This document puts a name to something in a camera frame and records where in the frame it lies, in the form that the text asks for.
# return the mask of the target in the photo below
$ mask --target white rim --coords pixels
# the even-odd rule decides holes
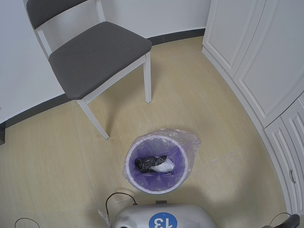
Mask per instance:
[[[183,157],[184,157],[184,160],[185,160],[185,170],[184,170],[184,174],[183,176],[181,177],[181,179],[178,181],[177,184],[175,184],[173,187],[167,189],[167,190],[163,190],[163,191],[151,191],[151,190],[148,190],[148,189],[145,189],[143,188],[142,186],[139,186],[133,179],[133,177],[131,176],[131,173],[130,173],[130,168],[129,168],[129,161],[130,161],[130,157],[131,157],[131,154],[133,152],[133,150],[139,145],[141,144],[143,141],[146,141],[148,139],[154,139],[154,138],[161,138],[161,139],[166,139],[168,141],[171,141],[172,143],[174,143],[176,146],[179,147]],[[186,153],[184,151],[184,149],[180,146],[180,144],[178,142],[176,142],[175,140],[169,138],[169,137],[166,137],[166,136],[161,136],[161,135],[152,135],[152,136],[147,136],[139,141],[137,141],[131,148],[130,150],[128,151],[128,154],[127,154],[127,157],[126,157],[126,171],[127,171],[127,175],[129,177],[129,180],[130,182],[139,190],[143,191],[143,192],[147,192],[147,193],[151,193],[151,194],[163,194],[163,193],[166,193],[166,192],[170,192],[174,189],[176,189],[185,179],[186,179],[186,175],[188,173],[188,158],[186,156]]]

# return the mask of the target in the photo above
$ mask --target gray chair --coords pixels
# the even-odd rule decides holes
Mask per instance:
[[[118,25],[106,22],[101,0],[95,0],[100,23],[52,51],[41,25],[87,0],[28,0],[29,20],[38,32],[52,70],[70,100],[76,100],[96,128],[108,139],[88,103],[143,64],[146,102],[151,102],[152,43]]]

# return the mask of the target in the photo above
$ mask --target chair seat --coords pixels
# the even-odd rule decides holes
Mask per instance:
[[[152,43],[123,27],[102,22],[55,50],[49,63],[70,100],[91,93],[151,50]]]

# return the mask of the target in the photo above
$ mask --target metal handle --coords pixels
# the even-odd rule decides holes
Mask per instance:
[[[290,170],[290,177],[291,177],[291,181],[295,184],[295,180],[293,179],[292,172],[293,172],[293,170]]]

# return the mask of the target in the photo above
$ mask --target chair's front leg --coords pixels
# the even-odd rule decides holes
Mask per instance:
[[[150,103],[152,101],[150,52],[146,54],[146,61],[143,63],[143,78],[145,81],[146,102]]]
[[[92,121],[92,123],[95,125],[95,127],[98,129],[98,131],[102,134],[102,136],[105,139],[109,138],[109,135],[105,132],[105,130],[102,128],[101,124],[99,123],[99,121],[96,119],[96,117],[94,116],[93,112],[91,112],[90,108],[88,107],[86,101],[84,99],[82,100],[77,100],[78,105],[81,106],[81,108],[83,109],[83,111],[87,114],[87,116],[89,117],[89,119]]]

